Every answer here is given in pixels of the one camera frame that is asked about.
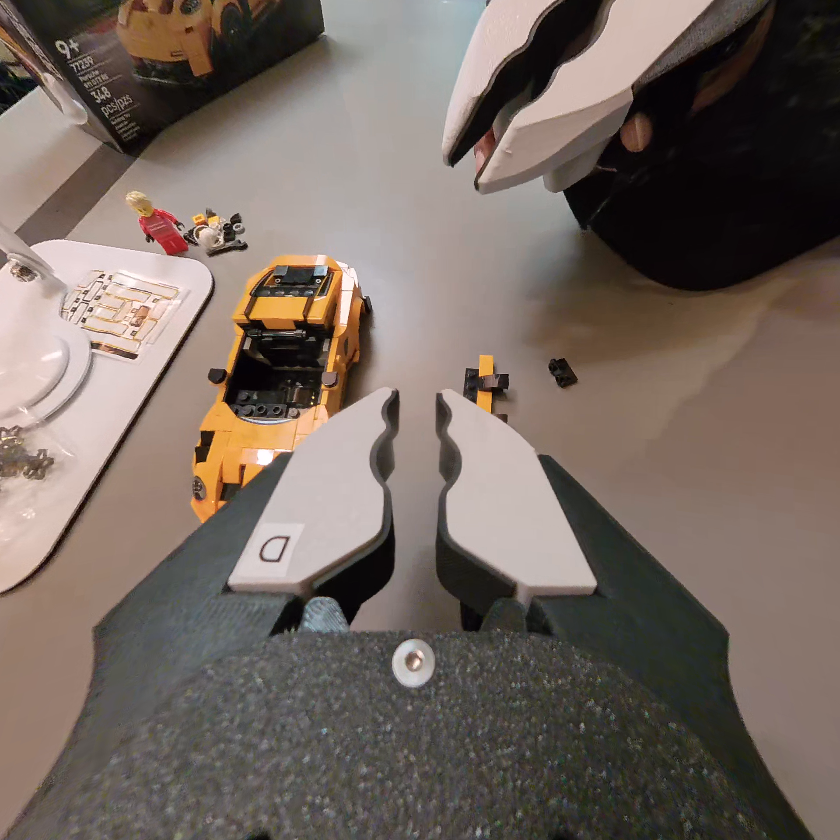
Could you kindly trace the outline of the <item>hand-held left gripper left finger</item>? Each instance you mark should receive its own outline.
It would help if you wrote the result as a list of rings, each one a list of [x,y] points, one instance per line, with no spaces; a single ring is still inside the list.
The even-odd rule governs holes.
[[[344,408],[291,454],[227,578],[236,593],[369,599],[394,568],[398,391]]]

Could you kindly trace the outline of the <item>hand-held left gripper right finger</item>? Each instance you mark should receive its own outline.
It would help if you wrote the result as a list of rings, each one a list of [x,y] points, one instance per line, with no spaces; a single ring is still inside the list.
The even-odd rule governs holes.
[[[589,596],[595,575],[533,446],[445,389],[436,396],[436,568],[459,601]]]

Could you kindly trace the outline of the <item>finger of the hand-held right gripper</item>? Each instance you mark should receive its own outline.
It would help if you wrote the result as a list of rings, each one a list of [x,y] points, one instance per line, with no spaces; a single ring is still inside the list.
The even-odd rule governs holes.
[[[591,43],[514,113],[476,177],[482,194],[538,177],[553,193],[585,178],[620,130],[633,86],[710,1],[615,1],[596,18]]]
[[[453,167],[502,111],[536,98],[592,35],[596,1],[489,2],[471,36],[448,105],[443,159]]]

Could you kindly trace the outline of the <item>black yellow lego plate assembly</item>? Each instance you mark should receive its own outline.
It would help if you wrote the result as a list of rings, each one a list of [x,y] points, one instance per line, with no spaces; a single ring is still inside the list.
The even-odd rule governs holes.
[[[507,393],[508,388],[509,374],[497,372],[496,363],[495,374],[492,376],[478,376],[478,367],[465,369],[463,397],[505,424],[508,422],[508,415],[496,413],[494,405],[497,399]]]

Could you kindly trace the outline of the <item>yellow lego car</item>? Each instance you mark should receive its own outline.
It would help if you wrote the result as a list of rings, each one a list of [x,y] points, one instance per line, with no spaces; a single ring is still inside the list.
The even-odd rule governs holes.
[[[281,255],[248,279],[225,367],[192,459],[192,509],[206,522],[278,456],[341,410],[371,300],[354,268]]]

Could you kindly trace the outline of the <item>lego sticker sheet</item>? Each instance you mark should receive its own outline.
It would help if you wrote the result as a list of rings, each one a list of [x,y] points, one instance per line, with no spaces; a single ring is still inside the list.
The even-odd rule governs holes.
[[[130,272],[90,269],[66,293],[60,315],[87,335],[96,353],[136,362],[189,295],[185,287]]]

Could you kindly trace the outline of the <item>pile of small lego pieces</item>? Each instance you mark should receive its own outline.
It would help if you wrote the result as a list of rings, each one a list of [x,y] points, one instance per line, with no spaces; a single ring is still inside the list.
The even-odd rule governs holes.
[[[243,239],[245,226],[241,213],[234,213],[230,218],[225,218],[207,208],[204,214],[193,216],[192,221],[193,226],[182,236],[189,246],[200,248],[207,257],[248,248]]]

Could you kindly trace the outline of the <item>bag of small lego parts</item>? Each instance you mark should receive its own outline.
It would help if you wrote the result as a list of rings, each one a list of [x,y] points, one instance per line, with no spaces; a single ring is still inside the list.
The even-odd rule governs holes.
[[[54,468],[58,448],[42,423],[1,426],[1,498],[8,501],[27,482],[44,480]]]

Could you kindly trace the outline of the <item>red lego minifigure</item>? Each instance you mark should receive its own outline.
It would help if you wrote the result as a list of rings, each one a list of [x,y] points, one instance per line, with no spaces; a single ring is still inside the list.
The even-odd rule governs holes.
[[[184,229],[173,214],[154,207],[147,195],[139,191],[128,192],[125,202],[138,215],[140,228],[148,243],[156,243],[168,256],[180,256],[190,248],[182,235]]]

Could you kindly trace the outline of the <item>lego set box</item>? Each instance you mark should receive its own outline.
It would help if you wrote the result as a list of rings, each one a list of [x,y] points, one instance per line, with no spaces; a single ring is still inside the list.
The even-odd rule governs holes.
[[[81,127],[130,154],[324,31],[320,1],[2,1],[1,23],[37,83],[61,78]]]

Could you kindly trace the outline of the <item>person's right hand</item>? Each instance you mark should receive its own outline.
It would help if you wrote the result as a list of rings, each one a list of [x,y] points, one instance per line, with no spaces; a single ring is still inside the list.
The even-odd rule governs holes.
[[[775,2],[719,45],[674,69],[647,90],[618,133],[622,147],[642,153],[660,134],[682,130],[692,118],[726,97],[750,72],[768,38]]]

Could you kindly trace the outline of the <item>white stand base board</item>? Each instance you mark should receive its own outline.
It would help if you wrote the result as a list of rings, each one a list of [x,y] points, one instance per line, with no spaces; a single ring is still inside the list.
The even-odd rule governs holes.
[[[88,270],[96,269],[182,286],[190,295],[138,361],[92,351],[91,369],[78,395],[43,423],[58,457],[44,480],[27,482],[10,500],[2,501],[2,593],[26,581],[53,553],[214,288],[209,269],[193,259],[66,239],[30,248],[69,290]],[[2,350],[47,331],[71,327],[82,331],[61,317],[62,302],[49,295],[40,281],[15,278],[6,259],[2,265]]]

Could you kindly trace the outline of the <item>round clear lens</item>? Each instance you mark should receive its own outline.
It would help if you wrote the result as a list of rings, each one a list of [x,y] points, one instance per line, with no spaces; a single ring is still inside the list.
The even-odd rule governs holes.
[[[2,424],[42,424],[59,414],[84,386],[92,362],[83,331],[47,331],[2,350]]]

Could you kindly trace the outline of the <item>clear stand rod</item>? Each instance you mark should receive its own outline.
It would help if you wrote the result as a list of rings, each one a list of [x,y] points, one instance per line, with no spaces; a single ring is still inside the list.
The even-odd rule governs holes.
[[[69,288],[52,267],[39,257],[14,231],[1,224],[1,250],[5,253],[12,275],[20,281],[38,280],[47,293],[63,300]]]

